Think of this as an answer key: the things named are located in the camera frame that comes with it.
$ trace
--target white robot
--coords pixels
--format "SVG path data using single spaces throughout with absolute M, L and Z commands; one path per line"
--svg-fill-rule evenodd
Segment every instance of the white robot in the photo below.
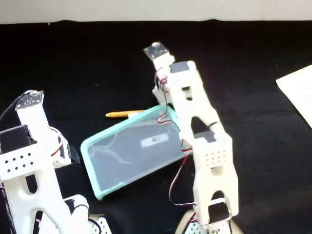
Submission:
M 83 196 L 63 200 L 55 168 L 71 163 L 69 145 L 49 126 L 42 102 L 43 91 L 23 93 L 10 106 L 16 105 L 21 125 L 0 132 L 0 181 L 14 224 L 12 233 L 32 234 L 36 213 L 42 211 L 40 234 L 98 234 L 104 229 L 109 234 L 105 217 L 89 218 Z M 29 176 L 37 183 L 33 193 L 26 181 Z
M 159 42 L 144 52 L 156 69 L 153 94 L 160 105 L 174 106 L 179 137 L 189 145 L 187 151 L 193 153 L 195 162 L 194 202 L 188 204 L 193 210 L 185 214 L 175 233 L 241 233 L 230 222 L 238 214 L 232 139 L 210 105 L 195 63 L 175 63 Z M 22 94 L 11 105 L 16 106 L 22 125 L 0 132 L 0 181 L 6 191 L 14 231 L 33 233 L 36 212 L 43 211 L 40 234 L 98 234 L 104 229 L 110 234 L 105 217 L 97 217 L 96 221 L 88 218 L 89 205 L 83 196 L 62 199 L 54 169 L 71 163 L 70 151 L 62 134 L 49 127 L 42 102 L 43 91 Z M 193 117 L 200 118 L 213 132 L 213 140 L 194 136 Z M 29 175 L 36 178 L 35 193 L 28 189 Z
M 229 220 L 238 214 L 238 182 L 233 165 L 232 139 L 224 131 L 218 114 L 211 106 L 203 82 L 193 61 L 177 62 L 168 49 L 155 42 L 144 49 L 152 60 L 156 75 L 153 94 L 160 105 L 171 103 L 178 118 L 179 137 L 191 146 L 195 163 L 193 185 L 194 212 L 187 213 L 176 234 L 193 229 L 198 233 L 239 233 Z M 214 139 L 195 138 L 193 117 L 200 118 Z M 190 225 L 185 229 L 185 220 Z

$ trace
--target white backdrop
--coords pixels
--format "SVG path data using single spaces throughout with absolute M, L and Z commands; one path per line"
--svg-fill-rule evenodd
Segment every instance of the white backdrop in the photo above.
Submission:
M 0 23 L 312 20 L 312 0 L 0 0 Z

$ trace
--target label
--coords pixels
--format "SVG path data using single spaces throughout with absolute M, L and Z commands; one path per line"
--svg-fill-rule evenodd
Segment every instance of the label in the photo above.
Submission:
M 157 136 L 152 136 L 150 138 L 146 138 L 144 140 L 141 141 L 141 146 L 142 148 L 151 146 L 151 145 L 155 145 L 164 141 L 169 140 L 168 134 L 167 133 L 163 133 Z

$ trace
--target white paper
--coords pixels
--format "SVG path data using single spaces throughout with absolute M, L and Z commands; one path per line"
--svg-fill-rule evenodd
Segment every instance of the white paper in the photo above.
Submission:
M 277 79 L 276 83 L 312 127 L 312 65 Z

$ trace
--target black cloth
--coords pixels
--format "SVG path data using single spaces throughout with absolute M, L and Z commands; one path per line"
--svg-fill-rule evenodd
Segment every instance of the black cloth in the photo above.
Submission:
M 275 80 L 312 63 L 312 22 L 57 22 L 1 25 L 0 110 L 27 89 L 45 91 L 51 126 L 78 151 L 121 119 L 110 111 L 146 109 L 154 68 L 143 48 L 161 41 L 177 61 L 194 60 L 211 104 L 233 138 L 242 230 L 312 230 L 312 132 Z M 15 126 L 11 111 L 1 129 Z M 168 201 L 181 161 L 97 201 L 83 165 L 57 171 L 63 197 L 84 195 L 115 234 L 173 234 L 187 208 Z M 191 202 L 194 165 L 174 190 Z

